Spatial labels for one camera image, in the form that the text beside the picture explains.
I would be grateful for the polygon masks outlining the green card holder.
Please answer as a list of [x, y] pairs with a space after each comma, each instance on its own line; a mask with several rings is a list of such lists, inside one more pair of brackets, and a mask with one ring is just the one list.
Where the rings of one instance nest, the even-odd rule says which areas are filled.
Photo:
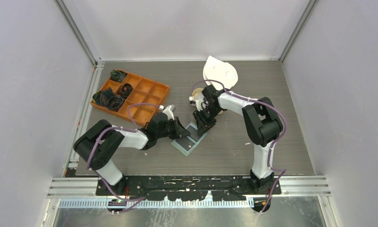
[[185, 129], [190, 132], [190, 135], [179, 138], [177, 140], [173, 140], [171, 142], [171, 145], [187, 157], [201, 143], [201, 141], [206, 137], [207, 133], [199, 136], [198, 128], [193, 122], [190, 122]]

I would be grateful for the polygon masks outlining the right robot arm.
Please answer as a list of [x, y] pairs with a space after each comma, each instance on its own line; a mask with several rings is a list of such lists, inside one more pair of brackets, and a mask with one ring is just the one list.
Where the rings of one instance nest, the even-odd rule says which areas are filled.
[[217, 90], [213, 85], [208, 85], [201, 92], [190, 96], [189, 101], [197, 108], [193, 116], [199, 136], [215, 126], [216, 116], [220, 112], [229, 110], [242, 116], [247, 135], [254, 144], [254, 163], [250, 170], [252, 191], [263, 194], [269, 186], [276, 186], [272, 155], [284, 126], [269, 98], [246, 98], [230, 90]]

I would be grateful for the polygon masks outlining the grey credit card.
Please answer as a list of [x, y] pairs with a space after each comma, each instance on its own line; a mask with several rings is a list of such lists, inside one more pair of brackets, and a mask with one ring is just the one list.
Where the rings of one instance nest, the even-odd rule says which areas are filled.
[[190, 132], [190, 138], [193, 139], [196, 143], [202, 140], [203, 134], [198, 134], [198, 129], [192, 125], [189, 125], [187, 130]]

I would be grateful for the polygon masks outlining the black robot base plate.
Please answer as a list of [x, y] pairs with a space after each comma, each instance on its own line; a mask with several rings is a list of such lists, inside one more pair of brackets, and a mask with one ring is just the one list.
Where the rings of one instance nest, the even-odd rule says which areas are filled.
[[281, 194], [279, 183], [259, 188], [248, 175], [130, 175], [112, 189], [119, 196], [149, 201], [202, 201], [207, 194], [212, 201], [243, 201], [252, 195]]

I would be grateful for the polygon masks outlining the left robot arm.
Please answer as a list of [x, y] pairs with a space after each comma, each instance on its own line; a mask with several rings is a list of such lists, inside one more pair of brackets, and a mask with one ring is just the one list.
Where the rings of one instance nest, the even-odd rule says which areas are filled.
[[135, 130], [100, 120], [75, 141], [73, 150], [84, 159], [88, 168], [108, 183], [110, 192], [121, 195], [126, 189], [126, 182], [123, 173], [111, 160], [118, 148], [148, 150], [156, 145], [158, 139], [176, 140], [190, 135], [178, 117], [170, 117], [166, 113], [155, 114], [144, 127]]

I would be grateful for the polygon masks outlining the grey VIP card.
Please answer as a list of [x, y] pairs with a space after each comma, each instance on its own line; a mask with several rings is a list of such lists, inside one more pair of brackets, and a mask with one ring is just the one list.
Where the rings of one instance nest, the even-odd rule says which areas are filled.
[[185, 152], [189, 152], [194, 143], [188, 138], [180, 138], [176, 140], [177, 144], [182, 147]]

